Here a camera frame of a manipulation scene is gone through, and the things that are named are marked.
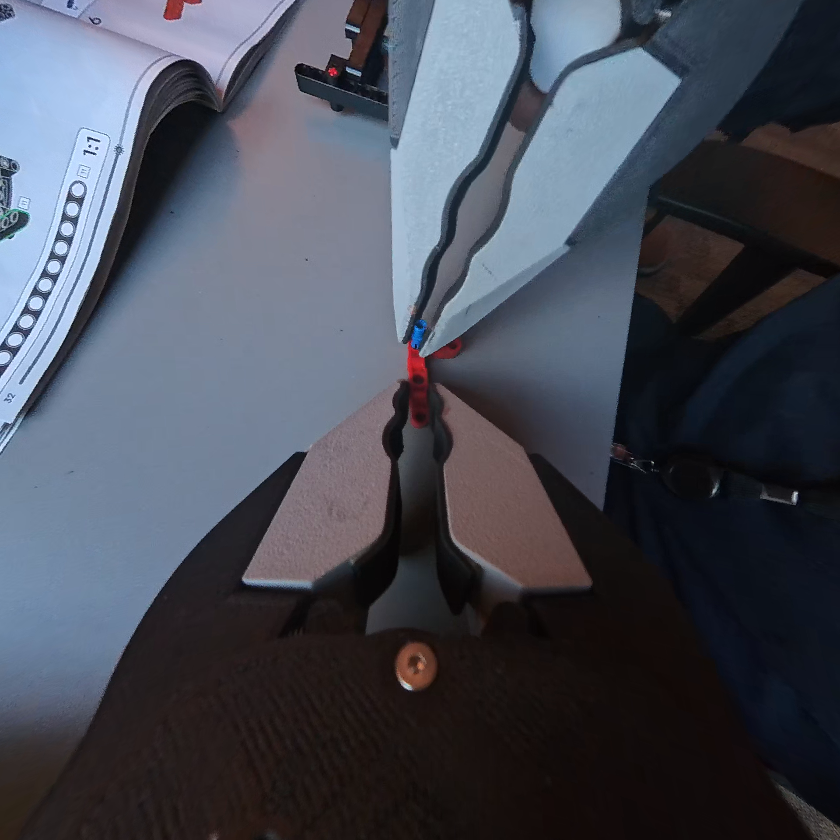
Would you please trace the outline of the black lego vehicle model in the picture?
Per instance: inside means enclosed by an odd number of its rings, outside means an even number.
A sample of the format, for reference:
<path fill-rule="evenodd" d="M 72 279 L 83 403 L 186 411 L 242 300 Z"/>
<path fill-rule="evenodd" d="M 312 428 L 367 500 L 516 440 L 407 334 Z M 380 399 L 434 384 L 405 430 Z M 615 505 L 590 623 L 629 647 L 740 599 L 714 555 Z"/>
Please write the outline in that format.
<path fill-rule="evenodd" d="M 333 111 L 350 110 L 386 122 L 388 7 L 387 1 L 353 1 L 343 26 L 349 55 L 331 55 L 321 69 L 297 64 L 299 91 L 327 102 Z"/>

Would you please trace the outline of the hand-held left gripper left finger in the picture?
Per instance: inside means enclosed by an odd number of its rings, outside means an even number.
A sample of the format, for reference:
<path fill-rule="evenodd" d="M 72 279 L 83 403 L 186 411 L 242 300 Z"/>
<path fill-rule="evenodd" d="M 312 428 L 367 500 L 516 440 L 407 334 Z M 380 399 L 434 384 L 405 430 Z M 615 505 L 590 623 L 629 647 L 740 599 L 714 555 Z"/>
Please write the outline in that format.
<path fill-rule="evenodd" d="M 407 383 L 396 381 L 305 454 L 246 568 L 249 587 L 368 607 L 396 576 L 398 459 Z"/>

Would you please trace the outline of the lego instruction booklet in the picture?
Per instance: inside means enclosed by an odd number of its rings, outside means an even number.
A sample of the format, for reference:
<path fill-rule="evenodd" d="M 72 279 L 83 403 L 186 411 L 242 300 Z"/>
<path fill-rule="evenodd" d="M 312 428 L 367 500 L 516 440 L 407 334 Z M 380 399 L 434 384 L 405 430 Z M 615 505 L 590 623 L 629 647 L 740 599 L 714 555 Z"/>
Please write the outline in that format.
<path fill-rule="evenodd" d="M 6 1 L 1 448 L 109 278 L 152 132 L 226 109 L 293 1 Z"/>

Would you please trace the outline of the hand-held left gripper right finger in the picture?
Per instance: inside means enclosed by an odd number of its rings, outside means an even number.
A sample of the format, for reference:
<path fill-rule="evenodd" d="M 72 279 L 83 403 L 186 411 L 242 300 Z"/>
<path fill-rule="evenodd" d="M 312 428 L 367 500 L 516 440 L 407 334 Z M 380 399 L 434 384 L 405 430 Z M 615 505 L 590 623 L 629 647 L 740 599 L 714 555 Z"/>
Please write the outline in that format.
<path fill-rule="evenodd" d="M 588 592 L 592 578 L 525 449 L 442 385 L 432 426 L 437 577 L 451 612 Z"/>

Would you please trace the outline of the person's dark blue clothing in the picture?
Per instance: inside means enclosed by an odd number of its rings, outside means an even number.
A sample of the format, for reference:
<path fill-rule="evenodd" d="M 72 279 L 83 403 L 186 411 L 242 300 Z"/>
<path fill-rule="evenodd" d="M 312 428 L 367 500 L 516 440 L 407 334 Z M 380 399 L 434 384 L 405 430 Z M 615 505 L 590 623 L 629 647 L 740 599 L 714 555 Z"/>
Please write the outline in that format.
<path fill-rule="evenodd" d="M 644 458 L 838 482 L 838 274 L 712 341 L 636 296 L 614 438 Z M 838 823 L 838 521 L 683 500 L 617 464 L 605 512 L 675 587 L 762 761 Z"/>

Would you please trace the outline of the red lego beam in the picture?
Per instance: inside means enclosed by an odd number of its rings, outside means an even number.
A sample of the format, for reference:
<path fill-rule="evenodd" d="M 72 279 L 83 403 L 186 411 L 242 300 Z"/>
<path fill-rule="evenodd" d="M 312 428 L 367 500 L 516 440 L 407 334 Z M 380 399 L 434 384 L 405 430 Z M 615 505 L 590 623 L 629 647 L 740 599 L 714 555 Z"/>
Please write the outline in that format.
<path fill-rule="evenodd" d="M 456 338 L 427 358 L 420 355 L 418 344 L 417 340 L 410 339 L 407 345 L 406 369 L 410 387 L 408 406 L 412 425 L 415 428 L 424 428 L 429 423 L 427 362 L 430 360 L 446 361 L 454 359 L 463 349 L 463 340 Z"/>

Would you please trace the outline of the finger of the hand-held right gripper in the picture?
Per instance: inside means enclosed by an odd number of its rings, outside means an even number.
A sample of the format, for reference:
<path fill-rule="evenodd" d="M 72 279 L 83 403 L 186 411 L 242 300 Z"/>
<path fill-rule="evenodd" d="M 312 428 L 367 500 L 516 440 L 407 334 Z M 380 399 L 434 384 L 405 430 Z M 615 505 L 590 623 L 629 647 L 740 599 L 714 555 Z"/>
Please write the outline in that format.
<path fill-rule="evenodd" d="M 557 74 L 500 208 L 425 333 L 440 351 L 643 196 L 731 110 L 802 2 L 629 2 L 631 33 Z"/>
<path fill-rule="evenodd" d="M 529 47 L 508 1 L 390 2 L 392 295 L 397 338 L 426 317 L 456 215 L 489 159 Z"/>

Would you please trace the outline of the dark wooden chair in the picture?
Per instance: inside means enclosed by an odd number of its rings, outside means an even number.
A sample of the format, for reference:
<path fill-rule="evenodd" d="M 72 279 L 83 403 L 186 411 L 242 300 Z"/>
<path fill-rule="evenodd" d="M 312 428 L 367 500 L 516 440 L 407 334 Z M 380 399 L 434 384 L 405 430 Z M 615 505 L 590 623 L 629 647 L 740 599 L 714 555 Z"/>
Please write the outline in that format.
<path fill-rule="evenodd" d="M 677 320 L 696 337 L 795 270 L 839 271 L 839 180 L 731 141 L 705 140 L 655 184 L 649 235 L 667 217 L 740 243 L 741 250 Z"/>

